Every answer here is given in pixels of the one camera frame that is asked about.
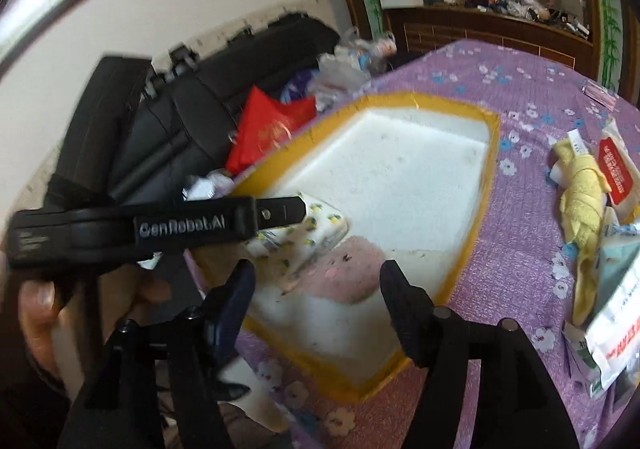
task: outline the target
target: white wall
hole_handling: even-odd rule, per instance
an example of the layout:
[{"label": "white wall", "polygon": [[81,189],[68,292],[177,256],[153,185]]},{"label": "white wall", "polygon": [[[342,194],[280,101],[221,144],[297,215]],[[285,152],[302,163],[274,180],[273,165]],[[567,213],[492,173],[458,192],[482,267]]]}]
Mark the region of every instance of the white wall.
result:
[{"label": "white wall", "polygon": [[85,0],[0,79],[0,220],[64,135],[105,52],[154,56],[178,42],[288,0]]}]

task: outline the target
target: yellow towel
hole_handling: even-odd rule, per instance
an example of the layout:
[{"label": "yellow towel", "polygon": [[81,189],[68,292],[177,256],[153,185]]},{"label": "yellow towel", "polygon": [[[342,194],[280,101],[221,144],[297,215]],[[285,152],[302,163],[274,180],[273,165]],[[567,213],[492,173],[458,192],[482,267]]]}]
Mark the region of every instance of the yellow towel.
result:
[{"label": "yellow towel", "polygon": [[580,249],[574,292],[573,323],[581,325],[596,298],[597,283],[593,261],[598,249],[604,204],[602,195],[611,188],[590,154],[576,156],[568,138],[557,142],[554,150],[564,166],[569,187],[560,198],[564,241]]}]

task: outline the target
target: screw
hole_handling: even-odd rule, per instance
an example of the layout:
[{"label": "screw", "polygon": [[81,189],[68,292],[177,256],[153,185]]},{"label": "screw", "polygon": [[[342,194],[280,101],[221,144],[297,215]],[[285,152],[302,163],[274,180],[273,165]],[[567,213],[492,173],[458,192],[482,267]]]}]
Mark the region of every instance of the screw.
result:
[{"label": "screw", "polygon": [[518,323],[516,323],[516,321],[514,321],[513,319],[509,319],[509,318],[503,319],[502,321],[500,321],[500,326],[502,326],[508,332],[514,332],[519,328]]},{"label": "screw", "polygon": [[138,323],[136,323],[133,319],[125,319],[125,320],[120,320],[118,321],[118,330],[121,331],[122,333],[127,333],[130,332],[131,330],[133,330],[133,328],[135,328],[136,326],[138,326]]},{"label": "screw", "polygon": [[191,306],[184,311],[184,316],[187,319],[197,319],[200,317],[200,310],[197,306]]},{"label": "screw", "polygon": [[446,306],[436,306],[433,309],[433,314],[439,319],[449,319],[449,317],[451,317],[451,310]]}]

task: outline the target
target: red plastic bag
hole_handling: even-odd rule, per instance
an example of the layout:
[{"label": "red plastic bag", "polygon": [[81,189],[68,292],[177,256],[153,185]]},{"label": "red plastic bag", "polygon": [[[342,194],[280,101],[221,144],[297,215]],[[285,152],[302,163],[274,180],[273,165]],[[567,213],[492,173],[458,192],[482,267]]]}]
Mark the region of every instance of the red plastic bag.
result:
[{"label": "red plastic bag", "polygon": [[244,106],[236,145],[226,160],[226,170],[240,174],[278,144],[287,142],[295,130],[315,116],[314,97],[281,104],[254,86]]}]

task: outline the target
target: purple bedsheet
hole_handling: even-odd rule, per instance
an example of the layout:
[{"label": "purple bedsheet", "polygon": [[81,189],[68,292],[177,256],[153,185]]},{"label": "purple bedsheet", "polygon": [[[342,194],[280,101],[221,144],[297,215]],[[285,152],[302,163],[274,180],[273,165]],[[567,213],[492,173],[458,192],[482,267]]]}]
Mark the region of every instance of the purple bedsheet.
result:
[{"label": "purple bedsheet", "polygon": [[[495,324],[513,317],[521,324],[562,396],[580,444],[589,448],[617,415],[611,393],[591,400],[570,379],[561,329],[571,314],[577,252],[562,240],[561,192],[548,178],[551,146],[567,131],[578,128],[590,145],[599,140],[607,111],[582,94],[585,80],[543,58],[464,40],[370,82],[357,95],[432,93],[500,114],[491,202],[449,305],[468,320]],[[632,158],[640,161],[640,113],[619,100],[614,116]],[[238,350],[297,419],[298,447],[401,446],[424,371],[408,368],[372,399],[342,406],[320,396],[311,379],[257,337],[242,333]],[[456,447],[466,448],[471,440],[478,383],[479,365],[471,364]]]}]

